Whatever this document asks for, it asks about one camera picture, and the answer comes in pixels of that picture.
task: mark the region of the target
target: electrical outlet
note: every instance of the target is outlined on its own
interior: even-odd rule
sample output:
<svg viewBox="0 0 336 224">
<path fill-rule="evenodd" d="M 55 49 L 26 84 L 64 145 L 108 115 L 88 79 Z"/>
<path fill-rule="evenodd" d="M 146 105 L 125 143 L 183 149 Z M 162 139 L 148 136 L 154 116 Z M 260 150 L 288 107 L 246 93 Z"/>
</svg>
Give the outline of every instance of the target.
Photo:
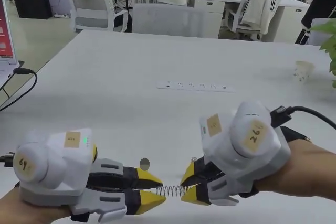
<svg viewBox="0 0 336 224">
<path fill-rule="evenodd" d="M 194 91 L 211 91 L 211 92 L 235 92 L 235 90 L 227 85 L 222 84 L 205 84 L 195 82 L 158 82 L 158 89 L 179 89 L 179 90 L 194 90 Z"/>
</svg>

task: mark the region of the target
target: spring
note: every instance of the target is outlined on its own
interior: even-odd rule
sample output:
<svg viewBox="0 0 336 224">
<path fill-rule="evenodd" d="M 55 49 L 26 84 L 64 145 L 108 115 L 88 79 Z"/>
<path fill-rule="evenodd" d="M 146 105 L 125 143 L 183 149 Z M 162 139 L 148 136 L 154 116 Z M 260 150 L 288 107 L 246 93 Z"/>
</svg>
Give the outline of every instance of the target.
<svg viewBox="0 0 336 224">
<path fill-rule="evenodd" d="M 156 194 L 165 197 L 183 196 L 189 190 L 189 187 L 184 186 L 160 186 L 156 188 Z"/>
</svg>

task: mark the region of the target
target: round knob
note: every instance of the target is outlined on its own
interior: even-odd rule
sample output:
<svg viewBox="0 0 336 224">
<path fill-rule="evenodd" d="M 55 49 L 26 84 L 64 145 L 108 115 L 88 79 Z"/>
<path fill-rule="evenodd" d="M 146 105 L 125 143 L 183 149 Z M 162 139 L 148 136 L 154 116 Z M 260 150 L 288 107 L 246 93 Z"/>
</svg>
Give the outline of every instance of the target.
<svg viewBox="0 0 336 224">
<path fill-rule="evenodd" d="M 43 145 L 27 143 L 21 145 L 13 159 L 13 168 L 20 181 L 39 182 L 48 170 L 48 157 Z"/>
</svg>

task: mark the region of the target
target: potted plant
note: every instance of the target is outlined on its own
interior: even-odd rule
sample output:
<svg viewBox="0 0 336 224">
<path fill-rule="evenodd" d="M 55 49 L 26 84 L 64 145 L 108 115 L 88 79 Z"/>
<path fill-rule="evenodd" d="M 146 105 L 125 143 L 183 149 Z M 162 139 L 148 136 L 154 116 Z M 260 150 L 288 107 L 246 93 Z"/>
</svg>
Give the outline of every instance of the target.
<svg viewBox="0 0 336 224">
<path fill-rule="evenodd" d="M 326 53 L 329 54 L 331 59 L 329 72 L 336 76 L 336 18 L 329 20 L 325 24 L 313 26 L 310 30 L 331 35 L 331 37 L 321 45 L 320 50 L 325 50 Z M 336 80 L 333 80 L 332 86 L 336 88 Z"/>
</svg>

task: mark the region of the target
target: black wrist strap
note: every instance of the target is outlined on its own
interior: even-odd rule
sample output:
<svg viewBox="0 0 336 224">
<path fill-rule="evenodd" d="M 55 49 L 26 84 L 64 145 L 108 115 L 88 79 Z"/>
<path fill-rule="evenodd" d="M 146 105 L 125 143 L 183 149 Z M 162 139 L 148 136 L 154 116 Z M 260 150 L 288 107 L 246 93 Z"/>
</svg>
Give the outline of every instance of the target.
<svg viewBox="0 0 336 224">
<path fill-rule="evenodd" d="M 297 139 L 304 139 L 308 142 L 311 142 L 310 139 L 306 137 L 305 135 L 302 135 L 301 133 L 294 131 L 286 126 L 281 126 L 280 128 L 281 128 L 281 131 L 287 143 L 292 142 Z M 249 193 L 242 193 L 242 194 L 239 194 L 239 196 L 241 196 L 241 198 L 249 198 L 251 196 L 256 195 L 258 192 L 259 190 L 253 185 L 252 190 Z"/>
</svg>

